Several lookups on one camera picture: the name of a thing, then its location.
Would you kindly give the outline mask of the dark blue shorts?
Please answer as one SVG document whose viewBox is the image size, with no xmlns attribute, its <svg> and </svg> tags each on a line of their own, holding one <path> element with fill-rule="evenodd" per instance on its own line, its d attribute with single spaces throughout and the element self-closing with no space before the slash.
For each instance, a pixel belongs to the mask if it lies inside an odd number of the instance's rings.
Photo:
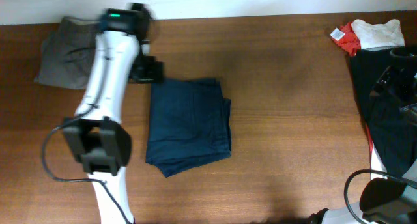
<svg viewBox="0 0 417 224">
<path fill-rule="evenodd" d="M 146 162 L 170 177 L 230 157 L 230 113 L 214 78 L 153 84 Z"/>
</svg>

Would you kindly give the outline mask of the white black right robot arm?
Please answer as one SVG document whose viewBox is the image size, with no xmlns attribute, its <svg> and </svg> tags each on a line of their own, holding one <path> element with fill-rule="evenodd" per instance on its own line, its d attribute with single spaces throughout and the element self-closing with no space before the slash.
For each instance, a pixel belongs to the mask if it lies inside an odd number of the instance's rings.
<svg viewBox="0 0 417 224">
<path fill-rule="evenodd" d="M 415 223 L 416 46 L 359 51 L 349 64 L 371 167 L 347 178 L 344 208 L 308 223 Z"/>
</svg>

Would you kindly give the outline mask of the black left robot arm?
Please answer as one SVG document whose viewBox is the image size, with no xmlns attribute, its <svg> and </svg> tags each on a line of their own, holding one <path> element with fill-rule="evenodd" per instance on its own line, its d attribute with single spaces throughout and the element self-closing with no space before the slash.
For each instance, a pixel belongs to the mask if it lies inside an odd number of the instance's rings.
<svg viewBox="0 0 417 224">
<path fill-rule="evenodd" d="M 72 119 L 61 127 L 74 160 L 93 185 L 101 223 L 134 223 L 128 204 L 126 168 L 132 139 L 122 127 L 122 103 L 129 83 L 161 83 L 164 64 L 149 55 L 153 18 L 142 3 L 107 9 L 96 34 L 93 66 Z"/>
</svg>

